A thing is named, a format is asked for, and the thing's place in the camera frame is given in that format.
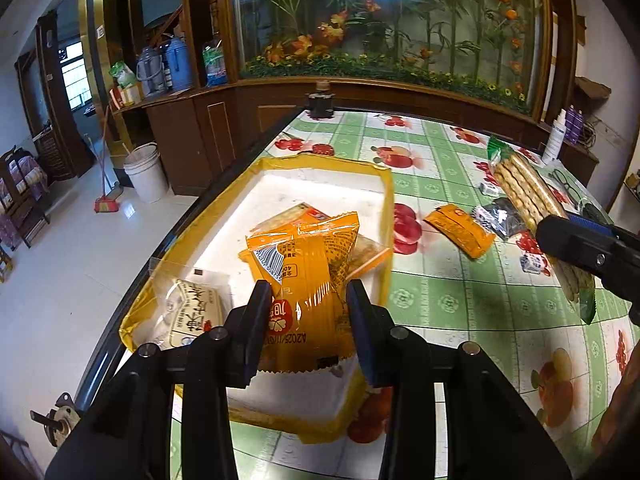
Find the white printed snack packet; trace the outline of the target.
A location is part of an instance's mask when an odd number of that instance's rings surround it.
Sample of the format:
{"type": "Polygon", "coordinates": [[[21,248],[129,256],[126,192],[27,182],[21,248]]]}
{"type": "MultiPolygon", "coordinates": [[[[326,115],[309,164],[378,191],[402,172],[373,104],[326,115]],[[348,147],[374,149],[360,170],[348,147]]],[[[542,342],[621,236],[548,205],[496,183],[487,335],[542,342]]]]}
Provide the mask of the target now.
{"type": "Polygon", "coordinates": [[[226,274],[154,258],[150,278],[156,307],[145,341],[162,350],[188,346],[224,324],[232,308],[226,274]]]}

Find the wooden cabinet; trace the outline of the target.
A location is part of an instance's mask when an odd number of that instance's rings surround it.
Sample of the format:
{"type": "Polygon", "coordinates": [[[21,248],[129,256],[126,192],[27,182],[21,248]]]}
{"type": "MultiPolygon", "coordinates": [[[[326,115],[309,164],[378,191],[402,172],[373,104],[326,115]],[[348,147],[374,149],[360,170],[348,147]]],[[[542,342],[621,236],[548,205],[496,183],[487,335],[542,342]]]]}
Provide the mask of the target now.
{"type": "MultiPolygon", "coordinates": [[[[314,77],[243,79],[164,96],[117,113],[129,132],[152,136],[178,194],[198,195],[272,128],[307,104],[314,77]]],[[[547,143],[550,126],[495,104],[415,84],[334,78],[337,108],[411,115],[493,133],[531,151],[547,143]]]]}

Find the red broom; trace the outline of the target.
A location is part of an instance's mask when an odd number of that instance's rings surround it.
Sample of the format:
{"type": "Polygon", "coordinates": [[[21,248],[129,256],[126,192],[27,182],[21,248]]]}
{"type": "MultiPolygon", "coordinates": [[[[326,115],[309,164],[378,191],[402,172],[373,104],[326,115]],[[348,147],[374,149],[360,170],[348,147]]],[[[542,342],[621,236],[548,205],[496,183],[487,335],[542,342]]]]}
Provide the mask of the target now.
{"type": "Polygon", "coordinates": [[[103,128],[101,134],[102,151],[98,152],[96,144],[93,141],[89,141],[89,148],[92,154],[99,163],[101,174],[101,194],[94,201],[93,210],[96,214],[112,214],[113,212],[119,212],[119,202],[117,201],[119,196],[122,195],[122,187],[119,184],[111,184],[110,179],[106,174],[106,134],[108,129],[108,118],[112,114],[111,105],[107,105],[104,113],[103,128]]]}

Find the yellow white storage box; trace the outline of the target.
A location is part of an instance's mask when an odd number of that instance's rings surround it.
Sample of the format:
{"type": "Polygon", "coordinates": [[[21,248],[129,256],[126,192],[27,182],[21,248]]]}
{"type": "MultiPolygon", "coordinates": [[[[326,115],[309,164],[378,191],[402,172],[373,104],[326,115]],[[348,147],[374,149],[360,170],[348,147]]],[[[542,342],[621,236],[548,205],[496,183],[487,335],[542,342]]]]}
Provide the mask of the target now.
{"type": "MultiPolygon", "coordinates": [[[[394,184],[390,170],[370,162],[301,154],[253,162],[170,244],[152,268],[194,283],[221,286],[226,310],[242,306],[255,284],[240,251],[250,229],[306,203],[330,216],[355,211],[364,237],[392,244],[394,184]]],[[[228,393],[235,422],[296,434],[305,443],[328,443],[345,434],[366,394],[354,358],[343,374],[260,372],[246,389],[228,393]]]]}

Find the white spray bottle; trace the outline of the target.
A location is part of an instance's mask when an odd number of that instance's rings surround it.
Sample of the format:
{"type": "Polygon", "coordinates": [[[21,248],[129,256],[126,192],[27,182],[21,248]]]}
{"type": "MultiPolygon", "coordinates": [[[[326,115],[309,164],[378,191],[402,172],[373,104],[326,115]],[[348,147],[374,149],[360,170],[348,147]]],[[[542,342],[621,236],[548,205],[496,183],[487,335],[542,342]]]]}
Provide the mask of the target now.
{"type": "Polygon", "coordinates": [[[541,160],[545,165],[553,162],[560,154],[566,133],[565,122],[566,110],[562,108],[559,115],[556,116],[553,121],[551,133],[549,134],[548,142],[544,148],[544,154],[541,156],[541,160]]]}

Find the small white candy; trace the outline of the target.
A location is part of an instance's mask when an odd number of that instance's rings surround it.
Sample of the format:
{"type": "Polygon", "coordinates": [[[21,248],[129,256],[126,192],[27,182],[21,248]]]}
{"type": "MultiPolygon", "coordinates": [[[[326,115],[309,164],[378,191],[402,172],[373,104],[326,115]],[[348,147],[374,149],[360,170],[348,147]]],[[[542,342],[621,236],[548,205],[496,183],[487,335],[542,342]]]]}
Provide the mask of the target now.
{"type": "Polygon", "coordinates": [[[491,182],[480,182],[478,190],[480,194],[487,197],[497,198],[501,194],[501,188],[491,182]]]}
{"type": "Polygon", "coordinates": [[[524,252],[524,254],[520,257],[520,265],[522,271],[525,273],[536,275],[542,274],[547,276],[550,275],[548,261],[546,258],[544,258],[543,255],[524,252]]]}

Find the grey water jug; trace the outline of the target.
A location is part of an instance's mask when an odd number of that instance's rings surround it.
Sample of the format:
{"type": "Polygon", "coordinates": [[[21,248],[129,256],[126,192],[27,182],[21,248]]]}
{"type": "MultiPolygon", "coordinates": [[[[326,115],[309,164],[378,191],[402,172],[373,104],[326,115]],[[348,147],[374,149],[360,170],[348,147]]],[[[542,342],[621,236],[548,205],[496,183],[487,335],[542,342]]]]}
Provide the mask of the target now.
{"type": "Polygon", "coordinates": [[[154,48],[142,49],[137,60],[136,75],[145,99],[155,99],[166,92],[163,61],[154,48]]]}

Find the blue thermos jug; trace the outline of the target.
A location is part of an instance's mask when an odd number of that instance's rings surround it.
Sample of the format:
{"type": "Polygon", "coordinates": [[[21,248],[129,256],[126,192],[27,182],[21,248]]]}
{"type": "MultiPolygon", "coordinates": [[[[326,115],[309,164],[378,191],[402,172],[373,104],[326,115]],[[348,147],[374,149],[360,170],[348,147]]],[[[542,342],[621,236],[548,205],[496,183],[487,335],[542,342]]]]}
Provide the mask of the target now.
{"type": "Polygon", "coordinates": [[[165,50],[172,88],[175,91],[190,89],[193,86],[190,56],[186,44],[178,37],[172,38],[165,50]]]}

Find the long cracker pack green ends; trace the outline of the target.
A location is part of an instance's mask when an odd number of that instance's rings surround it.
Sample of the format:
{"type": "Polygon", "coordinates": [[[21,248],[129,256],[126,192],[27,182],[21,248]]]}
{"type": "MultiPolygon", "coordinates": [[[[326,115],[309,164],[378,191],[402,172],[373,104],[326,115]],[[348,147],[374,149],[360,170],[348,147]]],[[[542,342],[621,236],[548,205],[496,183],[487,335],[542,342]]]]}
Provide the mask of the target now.
{"type": "MultiPolygon", "coordinates": [[[[491,136],[487,144],[487,158],[492,175],[533,235],[537,234],[538,224],[549,216],[568,218],[537,170],[506,142],[491,136]]],[[[567,301],[579,313],[582,322],[591,324],[596,315],[594,277],[552,257],[550,252],[544,252],[544,255],[567,301]]]]}

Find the black eyeglasses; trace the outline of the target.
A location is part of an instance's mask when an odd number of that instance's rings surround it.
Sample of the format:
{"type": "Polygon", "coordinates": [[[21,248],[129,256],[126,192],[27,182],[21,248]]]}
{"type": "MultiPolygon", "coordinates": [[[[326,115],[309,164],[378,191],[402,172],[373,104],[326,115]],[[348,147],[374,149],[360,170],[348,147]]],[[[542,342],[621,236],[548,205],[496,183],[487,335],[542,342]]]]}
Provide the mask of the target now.
{"type": "Polygon", "coordinates": [[[555,180],[559,187],[562,188],[562,193],[568,199],[571,211],[582,216],[601,211],[597,201],[582,184],[564,170],[559,168],[551,169],[549,177],[555,180]]]}

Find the small orange snack packet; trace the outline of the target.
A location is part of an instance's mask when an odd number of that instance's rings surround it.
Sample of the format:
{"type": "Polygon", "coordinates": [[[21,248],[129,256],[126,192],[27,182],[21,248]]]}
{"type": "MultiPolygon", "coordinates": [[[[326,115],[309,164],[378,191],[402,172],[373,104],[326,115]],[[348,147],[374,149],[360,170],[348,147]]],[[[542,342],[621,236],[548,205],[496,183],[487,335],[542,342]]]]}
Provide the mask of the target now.
{"type": "Polygon", "coordinates": [[[424,221],[444,234],[470,259],[484,256],[496,238],[494,233],[486,231],[454,204],[437,207],[424,218],[424,221]]]}

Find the white plastic bucket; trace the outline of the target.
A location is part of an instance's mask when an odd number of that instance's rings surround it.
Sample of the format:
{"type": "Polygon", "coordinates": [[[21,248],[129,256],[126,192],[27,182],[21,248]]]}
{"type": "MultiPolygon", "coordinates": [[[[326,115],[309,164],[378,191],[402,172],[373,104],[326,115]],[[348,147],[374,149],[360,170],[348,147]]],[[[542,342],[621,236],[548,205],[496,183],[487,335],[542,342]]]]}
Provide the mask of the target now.
{"type": "Polygon", "coordinates": [[[134,190],[145,203],[155,203],[168,192],[160,149],[155,142],[143,144],[130,152],[124,160],[124,170],[134,190]]]}

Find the silver foil snack bag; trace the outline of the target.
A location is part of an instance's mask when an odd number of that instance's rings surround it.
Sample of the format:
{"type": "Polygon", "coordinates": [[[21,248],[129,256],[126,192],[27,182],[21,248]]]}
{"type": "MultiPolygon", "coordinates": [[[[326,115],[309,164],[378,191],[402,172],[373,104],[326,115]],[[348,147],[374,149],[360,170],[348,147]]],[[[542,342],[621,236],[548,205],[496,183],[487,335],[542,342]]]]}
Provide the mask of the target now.
{"type": "Polygon", "coordinates": [[[496,198],[484,206],[474,207],[472,218],[487,232],[498,235],[502,240],[508,240],[527,230],[526,223],[505,197],[496,198]]]}

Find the wooden chair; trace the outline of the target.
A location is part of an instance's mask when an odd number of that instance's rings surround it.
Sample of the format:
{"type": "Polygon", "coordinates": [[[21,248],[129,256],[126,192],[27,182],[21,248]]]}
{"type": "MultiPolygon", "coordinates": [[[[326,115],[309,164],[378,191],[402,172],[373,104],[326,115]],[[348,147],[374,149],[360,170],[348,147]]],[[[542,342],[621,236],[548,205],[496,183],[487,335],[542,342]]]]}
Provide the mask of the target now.
{"type": "Polygon", "coordinates": [[[12,252],[32,240],[50,218],[43,201],[48,178],[31,154],[14,146],[1,155],[1,241],[12,252]]]}

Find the small dark jar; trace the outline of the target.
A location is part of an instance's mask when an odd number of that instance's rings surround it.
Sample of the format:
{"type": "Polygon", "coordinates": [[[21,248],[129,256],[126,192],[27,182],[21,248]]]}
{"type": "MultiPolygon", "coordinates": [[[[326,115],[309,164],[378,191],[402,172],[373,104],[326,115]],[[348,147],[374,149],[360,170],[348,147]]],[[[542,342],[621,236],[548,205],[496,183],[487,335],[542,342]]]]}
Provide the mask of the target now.
{"type": "Polygon", "coordinates": [[[326,79],[318,80],[314,92],[307,94],[308,112],[312,119],[330,119],[334,115],[334,93],[330,82],[326,79]]]}

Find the flower painted glass screen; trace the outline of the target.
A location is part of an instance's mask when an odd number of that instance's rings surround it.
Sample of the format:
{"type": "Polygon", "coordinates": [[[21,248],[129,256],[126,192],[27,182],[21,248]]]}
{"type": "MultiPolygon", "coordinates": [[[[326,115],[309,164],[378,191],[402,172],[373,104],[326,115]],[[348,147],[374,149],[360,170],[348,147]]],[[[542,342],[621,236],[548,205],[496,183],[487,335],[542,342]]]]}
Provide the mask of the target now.
{"type": "Polygon", "coordinates": [[[542,0],[232,0],[245,77],[418,84],[529,114],[542,0]]]}

